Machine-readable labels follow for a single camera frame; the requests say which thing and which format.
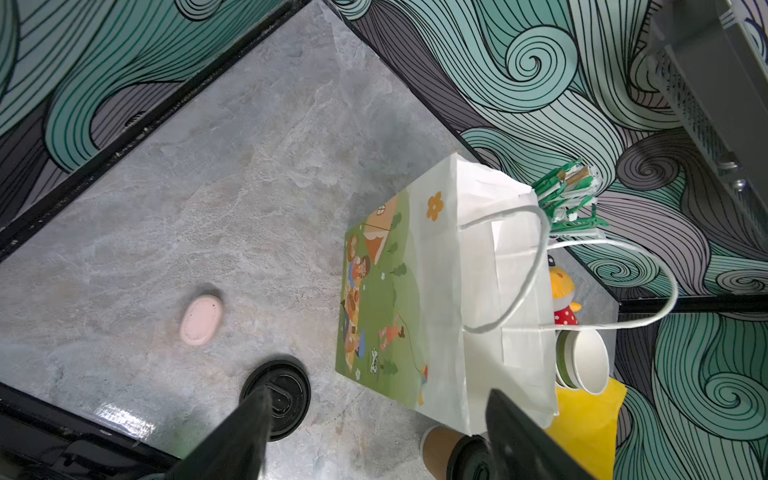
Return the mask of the white paper bag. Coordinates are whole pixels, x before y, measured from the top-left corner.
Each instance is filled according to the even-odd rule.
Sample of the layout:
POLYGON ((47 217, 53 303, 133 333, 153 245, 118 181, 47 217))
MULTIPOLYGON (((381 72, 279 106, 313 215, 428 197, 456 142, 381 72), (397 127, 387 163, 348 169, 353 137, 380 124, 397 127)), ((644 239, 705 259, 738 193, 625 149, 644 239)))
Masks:
POLYGON ((533 187, 446 157, 346 231, 336 371, 468 435, 493 390, 549 427, 549 235, 533 187))

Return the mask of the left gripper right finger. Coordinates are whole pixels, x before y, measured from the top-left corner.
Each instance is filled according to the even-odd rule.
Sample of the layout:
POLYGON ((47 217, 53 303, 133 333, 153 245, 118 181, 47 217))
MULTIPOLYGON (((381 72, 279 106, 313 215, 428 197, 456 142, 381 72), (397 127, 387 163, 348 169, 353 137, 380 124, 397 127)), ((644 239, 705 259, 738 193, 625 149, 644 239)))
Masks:
POLYGON ((490 391, 485 419, 499 479, 593 479, 501 390, 490 391))

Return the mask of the brown paper coffee cup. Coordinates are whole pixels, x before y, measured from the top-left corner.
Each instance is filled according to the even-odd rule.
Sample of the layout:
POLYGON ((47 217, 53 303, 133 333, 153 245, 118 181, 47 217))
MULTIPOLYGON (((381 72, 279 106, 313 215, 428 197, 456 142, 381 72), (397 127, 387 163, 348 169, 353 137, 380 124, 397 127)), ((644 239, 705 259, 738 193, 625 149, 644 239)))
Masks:
POLYGON ((420 441, 420 454, 427 471, 438 480, 448 479, 448 465, 453 450, 465 437, 451 428, 435 425, 430 427, 420 441))

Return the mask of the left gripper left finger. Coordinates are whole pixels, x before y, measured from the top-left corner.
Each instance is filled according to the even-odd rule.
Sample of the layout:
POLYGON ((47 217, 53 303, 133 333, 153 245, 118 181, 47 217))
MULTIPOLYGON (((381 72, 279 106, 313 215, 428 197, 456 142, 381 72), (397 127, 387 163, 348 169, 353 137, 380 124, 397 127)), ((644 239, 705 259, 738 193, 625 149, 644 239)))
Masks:
POLYGON ((272 423, 271 394, 258 387, 165 479, 258 479, 272 423))

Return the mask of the black cup lid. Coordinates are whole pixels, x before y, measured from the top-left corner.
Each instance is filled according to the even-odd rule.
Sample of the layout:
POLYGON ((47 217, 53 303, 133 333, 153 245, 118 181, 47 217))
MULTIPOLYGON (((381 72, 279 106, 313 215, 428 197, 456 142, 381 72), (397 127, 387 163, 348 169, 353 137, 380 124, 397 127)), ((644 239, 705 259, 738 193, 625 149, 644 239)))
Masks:
POLYGON ((463 436, 453 448, 446 467, 447 480, 498 478, 488 442, 479 435, 463 436))

